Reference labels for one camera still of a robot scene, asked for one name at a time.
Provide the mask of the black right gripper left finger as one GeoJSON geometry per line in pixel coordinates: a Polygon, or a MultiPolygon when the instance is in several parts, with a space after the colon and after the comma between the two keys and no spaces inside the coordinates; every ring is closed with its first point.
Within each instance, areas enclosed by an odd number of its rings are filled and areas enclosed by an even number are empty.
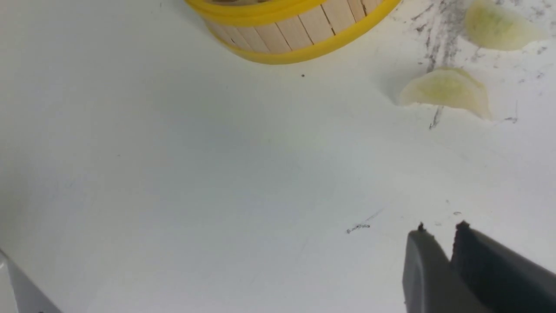
{"type": "Polygon", "coordinates": [[[452,270],[423,223],[407,235],[402,277],[407,313],[488,313],[452,270]]]}

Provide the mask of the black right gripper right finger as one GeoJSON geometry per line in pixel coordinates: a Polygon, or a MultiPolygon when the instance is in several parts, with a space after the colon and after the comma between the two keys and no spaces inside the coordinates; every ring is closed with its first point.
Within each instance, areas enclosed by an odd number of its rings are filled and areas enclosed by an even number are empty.
{"type": "Polygon", "coordinates": [[[492,313],[553,313],[556,276],[471,228],[456,225],[451,267],[492,313]]]}

